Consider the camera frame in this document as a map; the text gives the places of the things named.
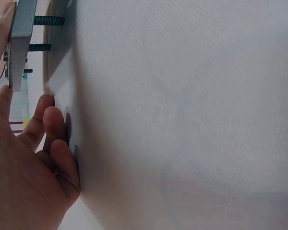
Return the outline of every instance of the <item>hand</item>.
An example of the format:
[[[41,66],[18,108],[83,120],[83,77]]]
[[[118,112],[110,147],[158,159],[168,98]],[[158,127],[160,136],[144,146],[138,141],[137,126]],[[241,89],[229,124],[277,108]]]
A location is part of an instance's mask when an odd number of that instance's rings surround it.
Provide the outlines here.
[[[0,58],[8,42],[14,3],[0,18]],[[9,125],[12,90],[0,90],[0,230],[56,229],[79,196],[77,165],[65,142],[61,112],[50,95],[17,137]],[[43,151],[35,154],[46,131]]]

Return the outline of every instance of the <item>metal bracket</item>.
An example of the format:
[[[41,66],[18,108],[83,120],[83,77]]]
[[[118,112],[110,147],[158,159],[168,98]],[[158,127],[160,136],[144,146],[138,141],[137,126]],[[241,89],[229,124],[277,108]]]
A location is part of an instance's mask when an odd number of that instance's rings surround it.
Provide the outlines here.
[[[24,73],[32,73],[31,69],[24,69],[28,52],[49,51],[50,44],[30,44],[33,26],[62,26],[63,17],[35,16],[37,0],[18,0],[12,22],[10,43],[4,52],[6,73],[9,86],[14,92],[19,92]]]
[[[19,0],[8,44],[7,77],[14,92],[20,91],[32,37],[37,0]]]

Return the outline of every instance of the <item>white fabric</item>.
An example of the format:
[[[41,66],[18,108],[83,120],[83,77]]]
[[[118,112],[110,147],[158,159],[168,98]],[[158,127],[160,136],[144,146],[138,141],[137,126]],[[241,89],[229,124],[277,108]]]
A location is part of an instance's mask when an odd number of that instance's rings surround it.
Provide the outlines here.
[[[74,46],[49,87],[71,113],[86,226],[288,230],[288,0],[66,15]]]

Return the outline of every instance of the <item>threaded bolt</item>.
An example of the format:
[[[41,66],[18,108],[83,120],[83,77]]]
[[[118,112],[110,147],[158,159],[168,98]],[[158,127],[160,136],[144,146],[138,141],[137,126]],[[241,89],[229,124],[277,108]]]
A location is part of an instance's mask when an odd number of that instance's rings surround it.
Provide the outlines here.
[[[34,25],[62,26],[65,18],[56,16],[35,16]]]
[[[29,52],[50,51],[50,44],[31,44],[29,46]]]

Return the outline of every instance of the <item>fingernail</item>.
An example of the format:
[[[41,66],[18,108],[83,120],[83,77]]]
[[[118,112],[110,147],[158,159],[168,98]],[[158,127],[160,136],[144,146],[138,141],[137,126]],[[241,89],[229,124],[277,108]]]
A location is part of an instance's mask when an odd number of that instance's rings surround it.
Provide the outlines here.
[[[15,2],[12,1],[7,2],[5,4],[5,7],[3,8],[3,11],[1,12],[0,18],[2,18],[9,11],[10,7],[14,4]]]

